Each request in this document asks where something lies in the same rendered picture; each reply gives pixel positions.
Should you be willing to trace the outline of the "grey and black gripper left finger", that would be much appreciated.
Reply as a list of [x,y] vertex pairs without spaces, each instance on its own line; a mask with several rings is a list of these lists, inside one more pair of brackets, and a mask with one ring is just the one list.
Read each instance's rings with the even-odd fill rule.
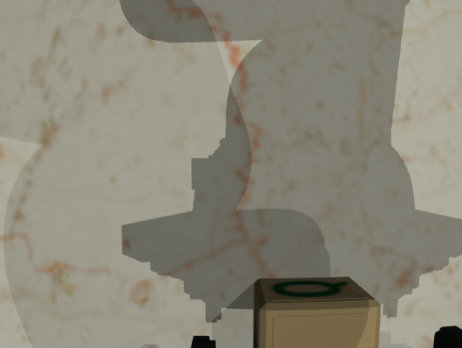
[[216,340],[209,336],[193,336],[191,348],[216,348]]

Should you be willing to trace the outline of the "tan wooden letter block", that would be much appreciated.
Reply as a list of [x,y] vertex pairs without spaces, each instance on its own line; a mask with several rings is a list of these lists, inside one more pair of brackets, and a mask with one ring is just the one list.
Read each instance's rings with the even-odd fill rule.
[[380,316],[350,277],[258,279],[253,348],[378,348]]

